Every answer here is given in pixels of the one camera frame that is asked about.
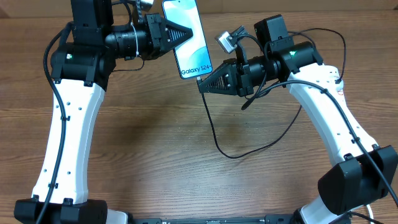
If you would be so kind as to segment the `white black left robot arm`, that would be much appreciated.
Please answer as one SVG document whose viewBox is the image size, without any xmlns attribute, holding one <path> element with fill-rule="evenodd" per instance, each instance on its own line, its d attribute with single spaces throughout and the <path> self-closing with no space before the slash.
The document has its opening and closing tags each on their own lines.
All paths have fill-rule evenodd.
<svg viewBox="0 0 398 224">
<path fill-rule="evenodd" d="M 45 159 L 22 223 L 132 223 L 128 212 L 88 196 L 88 159 L 96 117 L 119 58 L 155 60 L 192 38 L 191 28 L 150 13 L 152 1 L 125 1 L 127 24 L 117 26 L 110 0 L 73 0 L 73 20 L 45 49 L 53 114 Z"/>
</svg>

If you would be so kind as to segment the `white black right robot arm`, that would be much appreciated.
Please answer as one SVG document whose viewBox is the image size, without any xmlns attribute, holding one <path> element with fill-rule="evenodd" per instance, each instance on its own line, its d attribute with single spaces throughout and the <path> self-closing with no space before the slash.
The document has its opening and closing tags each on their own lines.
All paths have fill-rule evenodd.
<svg viewBox="0 0 398 224">
<path fill-rule="evenodd" d="M 268 214 L 264 223 L 349 223 L 357 209 L 394 195 L 397 153 L 381 147 L 356 121 L 343 92 L 343 70 L 325 65 L 312 39 L 296 44 L 276 15 L 255 23 L 252 39 L 262 55 L 247 58 L 244 27 L 224 32 L 217 42 L 228 54 L 211 75 L 199 79 L 200 93 L 246 98 L 250 105 L 277 87 L 288 89 L 318 131 L 331 169 L 318 181 L 318 197 L 291 214 Z"/>
</svg>

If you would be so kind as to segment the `blue screen Galaxy smartphone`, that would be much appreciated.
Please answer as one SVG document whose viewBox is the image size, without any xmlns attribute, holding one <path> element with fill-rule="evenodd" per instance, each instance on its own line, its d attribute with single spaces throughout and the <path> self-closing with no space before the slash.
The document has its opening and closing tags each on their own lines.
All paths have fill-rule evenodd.
<svg viewBox="0 0 398 224">
<path fill-rule="evenodd" d="M 172 0 L 162 3 L 167 20 L 190 28 L 193 36 L 174 49 L 182 79 L 199 77 L 213 71 L 196 0 Z"/>
</svg>

